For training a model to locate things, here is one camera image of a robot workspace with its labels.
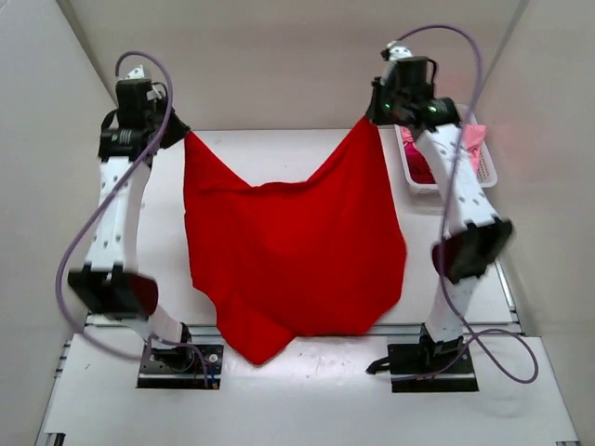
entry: purple cord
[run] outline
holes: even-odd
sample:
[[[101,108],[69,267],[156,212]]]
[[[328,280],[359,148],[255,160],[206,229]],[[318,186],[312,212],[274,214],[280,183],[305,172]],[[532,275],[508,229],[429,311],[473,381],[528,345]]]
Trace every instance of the purple cord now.
[[[124,61],[124,59],[127,59],[130,56],[141,56],[145,59],[150,60],[163,73],[164,78],[165,78],[165,83],[167,84],[167,104],[165,107],[164,120],[161,123],[161,126],[159,127],[159,130],[157,131],[157,134],[155,135],[155,138],[153,138],[151,140],[151,142],[147,145],[145,150],[142,151],[142,153],[134,161],[134,163],[132,165],[130,165],[128,170],[126,170],[126,172],[122,175],[122,177],[119,179],[119,181],[117,183],[115,183],[112,191],[108,194],[108,196],[105,198],[105,200],[99,204],[98,208],[95,210],[95,212],[93,212],[93,214],[91,214],[91,217],[89,218],[89,220],[78,231],[78,233],[74,236],[71,243],[66,248],[66,251],[64,252],[64,255],[62,256],[62,259],[59,262],[58,270],[56,271],[56,281],[54,283],[54,288],[55,288],[55,293],[56,293],[56,301],[58,302],[58,308],[59,308],[60,312],[62,313],[62,316],[64,317],[66,322],[68,322],[70,324],[70,326],[73,328],[73,331],[75,334],[81,335],[85,339],[85,341],[88,342],[89,344],[91,344],[93,347],[98,348],[99,350],[101,350],[105,353],[108,353],[116,358],[119,358],[122,360],[127,360],[127,361],[140,361],[140,359],[141,359],[140,356],[131,355],[130,353],[122,352],[116,348],[113,348],[111,346],[108,346],[108,345],[102,343],[98,339],[96,339],[93,336],[86,333],[85,326],[79,325],[76,322],[76,319],[74,318],[72,313],[68,310],[68,307],[66,305],[66,300],[64,299],[64,294],[62,292],[62,280],[64,278],[64,272],[66,271],[66,265],[67,265],[68,260],[70,259],[71,255],[73,254],[74,249],[76,249],[76,246],[81,242],[81,240],[83,240],[83,237],[85,237],[85,234],[91,229],[91,227],[97,221],[97,219],[103,214],[103,212],[105,212],[105,210],[108,208],[110,203],[113,201],[113,198],[115,197],[117,192],[124,186],[124,183],[126,183],[128,181],[128,179],[132,176],[132,174],[139,167],[139,165],[141,163],[143,163],[143,161],[148,156],[154,154],[155,152],[157,152],[157,150],[159,150],[159,142],[161,141],[161,138],[163,137],[163,135],[165,133],[165,129],[167,128],[167,123],[169,122],[169,117],[171,115],[172,103],[173,103],[173,97],[174,97],[174,86],[171,81],[169,72],[167,72],[167,69],[159,60],[157,60],[150,54],[147,54],[143,51],[126,51],[126,53],[124,53],[122,56],[120,56],[115,63],[116,77],[118,77],[118,75],[120,73],[120,65],[122,64],[122,62]],[[177,342],[167,341],[165,339],[160,339],[158,336],[156,336],[154,334],[152,334],[150,336],[150,340],[151,340],[151,337],[159,340],[159,342],[161,342],[162,344],[165,344],[165,345],[168,345],[171,347],[191,348],[194,351],[194,353],[196,353],[196,355],[198,356],[198,358],[200,359],[200,361],[203,365],[203,371],[205,374],[205,386],[208,387],[206,361],[205,361],[205,357],[203,356],[203,353],[201,352],[201,350],[198,347],[194,346],[193,344],[177,343]]]
[[[469,345],[472,342],[477,342],[479,344],[479,346],[483,349],[485,354],[488,356],[488,358],[490,360],[492,360],[494,365],[505,376],[507,376],[508,378],[510,378],[512,381],[514,381],[516,383],[531,384],[531,383],[535,382],[535,380],[537,379],[537,376],[539,375],[539,364],[537,362],[537,357],[536,357],[535,353],[533,352],[533,350],[531,350],[531,347],[527,344],[527,342],[524,339],[522,339],[522,337],[520,337],[518,334],[515,334],[508,330],[504,330],[502,328],[488,328],[487,330],[475,332],[473,330],[473,328],[470,326],[470,324],[467,322],[465,317],[460,313],[460,311],[458,311],[458,309],[456,309],[455,304],[453,304],[453,301],[451,300],[450,296],[448,295],[448,290],[446,289],[446,280],[444,278],[444,270],[445,270],[444,236],[446,233],[448,212],[450,211],[450,205],[453,200],[453,189],[455,186],[456,168],[458,166],[459,153],[461,150],[461,142],[463,140],[463,132],[465,131],[465,128],[467,127],[467,125],[470,122],[471,115],[475,111],[475,107],[477,106],[477,102],[480,98],[480,94],[482,93],[483,70],[482,70],[482,54],[480,53],[480,49],[477,47],[477,43],[473,40],[473,38],[469,34],[467,34],[465,31],[457,28],[456,26],[447,25],[447,24],[433,24],[433,25],[422,26],[419,28],[415,28],[414,30],[412,30],[408,33],[403,34],[398,40],[399,41],[404,40],[407,37],[409,37],[410,35],[419,33],[421,31],[434,30],[434,29],[454,31],[455,33],[459,33],[460,35],[465,37],[465,39],[467,39],[467,41],[469,42],[469,44],[471,45],[471,47],[473,49],[473,54],[475,56],[475,64],[476,64],[475,86],[473,87],[473,94],[471,95],[471,100],[469,102],[469,107],[467,109],[467,113],[465,114],[465,119],[463,120],[463,125],[461,126],[461,130],[458,134],[458,139],[456,142],[456,149],[455,149],[455,160],[453,161],[453,170],[451,172],[450,179],[448,181],[448,189],[446,192],[446,198],[444,200],[443,220],[442,220],[442,224],[440,226],[440,235],[439,235],[441,242],[440,242],[439,251],[438,251],[439,252],[438,273],[439,273],[439,277],[440,277],[440,285],[443,289],[444,299],[446,300],[448,307],[453,311],[453,313],[455,313],[455,315],[461,320],[461,322],[463,323],[465,328],[469,331],[470,338],[465,343],[463,348],[460,349],[460,351],[458,352],[456,357],[448,365],[443,367],[438,372],[433,372],[430,374],[416,374],[416,375],[412,375],[412,376],[404,376],[404,377],[400,377],[400,378],[394,378],[394,381],[409,381],[409,380],[432,378],[437,374],[441,374],[442,372],[445,372],[446,370],[450,369],[453,366],[453,364],[455,364],[455,362],[457,362],[458,359],[461,356],[463,356],[463,354],[469,349]],[[533,361],[533,365],[534,365],[533,375],[528,379],[521,379],[517,376],[514,376],[507,369],[505,369],[504,366],[496,359],[496,357],[490,351],[490,349],[480,339],[481,336],[489,335],[489,334],[508,335],[508,336],[511,336],[514,339],[518,340],[522,344],[522,346],[527,349],[527,351],[529,352],[529,355],[531,356],[531,361]]]

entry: purple cable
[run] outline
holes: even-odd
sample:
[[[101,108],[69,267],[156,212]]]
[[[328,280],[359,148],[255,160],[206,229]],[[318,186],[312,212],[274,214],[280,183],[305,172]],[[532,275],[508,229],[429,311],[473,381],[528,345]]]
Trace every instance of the purple cable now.
[[[520,384],[531,384],[531,383],[535,382],[535,380],[537,379],[537,376],[539,375],[539,364],[537,362],[537,357],[536,357],[535,353],[533,352],[533,350],[531,350],[531,347],[527,344],[527,342],[524,339],[522,339],[522,337],[520,337],[518,334],[515,334],[508,330],[504,330],[502,328],[488,328],[488,329],[482,330],[480,332],[475,332],[473,330],[473,328],[470,326],[470,324],[467,322],[465,317],[460,313],[460,311],[458,311],[458,309],[456,309],[455,304],[453,304],[453,301],[451,300],[450,296],[448,295],[448,290],[446,289],[446,281],[444,278],[444,270],[445,270],[444,236],[446,233],[446,225],[448,222],[448,213],[450,210],[451,202],[453,200],[453,189],[455,186],[456,168],[458,166],[459,153],[461,150],[461,142],[463,140],[463,132],[465,131],[465,128],[467,127],[467,125],[470,122],[471,115],[475,111],[475,107],[477,106],[477,102],[480,98],[480,94],[482,93],[483,70],[482,70],[482,55],[480,53],[480,49],[477,47],[476,42],[473,40],[473,38],[468,33],[457,28],[456,26],[447,25],[447,24],[433,24],[433,25],[422,26],[419,28],[415,28],[414,30],[412,30],[408,33],[403,34],[398,40],[399,41],[404,40],[407,37],[409,37],[410,35],[419,33],[421,31],[434,30],[434,29],[453,31],[453,32],[459,33],[460,35],[465,37],[465,39],[467,39],[467,41],[469,42],[469,44],[471,45],[471,47],[473,49],[473,55],[475,56],[475,64],[476,64],[475,86],[473,87],[473,93],[471,95],[469,107],[467,109],[467,113],[465,114],[465,118],[463,120],[463,125],[461,126],[461,130],[458,134],[458,139],[456,141],[455,160],[453,161],[453,170],[451,172],[450,179],[448,181],[448,189],[446,192],[446,198],[444,200],[443,219],[442,219],[442,224],[440,226],[440,235],[439,235],[441,242],[440,242],[439,251],[438,251],[439,252],[438,274],[440,277],[440,285],[443,289],[444,299],[446,300],[448,307],[453,311],[453,313],[455,313],[455,315],[461,320],[461,322],[463,323],[465,328],[469,331],[470,338],[465,343],[465,345],[462,347],[462,349],[460,349],[460,351],[458,352],[456,357],[452,361],[450,361],[450,363],[448,365],[443,367],[438,372],[433,372],[430,374],[416,374],[416,375],[412,375],[412,376],[404,376],[404,377],[400,377],[400,378],[394,378],[394,381],[410,381],[410,380],[417,380],[417,379],[432,378],[432,377],[436,376],[437,374],[441,374],[442,372],[445,372],[446,370],[450,369],[453,366],[453,364],[455,364],[455,362],[457,362],[458,359],[461,356],[463,356],[463,354],[469,349],[469,345],[472,342],[477,342],[479,344],[479,346],[483,349],[485,354],[488,356],[488,358],[490,360],[492,360],[494,365],[505,376],[510,378],[512,381],[515,381]],[[526,350],[529,352],[531,361],[533,362],[533,365],[534,365],[533,375],[528,379],[522,379],[517,376],[514,376],[506,368],[504,368],[504,366],[500,363],[500,361],[498,361],[498,359],[494,356],[494,354],[490,351],[490,349],[480,339],[481,336],[489,335],[489,334],[508,335],[508,336],[511,336],[514,339],[518,340],[522,344],[522,346],[525,347]]]
[[[91,344],[93,347],[98,348],[99,350],[101,350],[105,353],[108,353],[116,358],[126,360],[126,361],[140,361],[141,356],[131,355],[130,353],[122,352],[116,348],[113,348],[111,346],[108,346],[108,345],[102,343],[98,339],[96,339],[93,336],[86,333],[85,326],[79,325],[77,323],[76,319],[74,318],[74,316],[72,315],[72,313],[68,310],[68,306],[66,305],[66,300],[64,299],[64,294],[62,292],[62,280],[64,278],[64,272],[66,271],[66,265],[67,265],[68,260],[70,259],[71,255],[73,254],[74,249],[76,249],[76,246],[81,242],[81,240],[83,240],[83,237],[85,237],[85,234],[91,229],[91,227],[97,221],[97,219],[103,214],[103,212],[105,212],[105,210],[108,208],[110,203],[113,201],[113,198],[115,197],[117,192],[124,186],[124,184],[128,181],[130,176],[132,176],[132,174],[139,167],[139,165],[141,163],[143,163],[143,161],[148,156],[154,154],[155,152],[157,152],[157,150],[159,150],[159,142],[161,141],[161,138],[164,135],[165,129],[167,128],[167,123],[169,122],[169,117],[171,116],[172,103],[173,103],[173,97],[174,97],[174,86],[171,81],[169,72],[167,72],[167,69],[159,60],[157,60],[150,54],[147,54],[143,51],[126,51],[126,53],[124,53],[122,56],[120,56],[115,63],[116,77],[118,77],[118,75],[120,73],[120,65],[122,64],[122,62],[124,61],[124,59],[127,59],[130,56],[141,56],[145,59],[150,60],[163,73],[164,78],[165,78],[165,83],[167,84],[167,104],[165,107],[164,120],[161,123],[161,126],[159,127],[159,130],[157,131],[157,134],[155,135],[155,137],[147,145],[145,150],[142,151],[142,153],[134,161],[134,163],[132,165],[130,165],[128,170],[126,170],[126,172],[122,175],[122,177],[119,179],[119,181],[117,183],[115,183],[112,191],[108,194],[108,196],[105,198],[105,200],[99,204],[98,208],[95,210],[95,212],[93,212],[93,214],[91,214],[91,217],[89,218],[89,220],[78,231],[78,233],[74,236],[71,243],[66,248],[66,251],[64,252],[64,255],[62,256],[62,259],[59,262],[58,270],[56,271],[56,281],[54,283],[54,288],[55,288],[56,301],[58,303],[58,308],[59,308],[60,312],[62,313],[62,316],[64,317],[66,322],[68,322],[70,324],[70,326],[73,328],[73,331],[75,334],[81,335],[85,339],[85,341],[88,342],[89,344]],[[205,375],[205,386],[208,387],[206,361],[205,361],[205,357],[203,356],[203,353],[201,352],[201,350],[198,347],[194,346],[193,344],[185,344],[185,343],[177,343],[177,342],[167,341],[165,339],[159,338],[158,336],[156,336],[154,334],[152,334],[150,336],[149,342],[151,341],[151,338],[157,339],[159,342],[161,342],[162,344],[165,344],[167,346],[191,348],[194,351],[194,353],[198,356],[199,360],[201,361],[201,363],[203,365],[203,371],[204,371],[204,375]]]

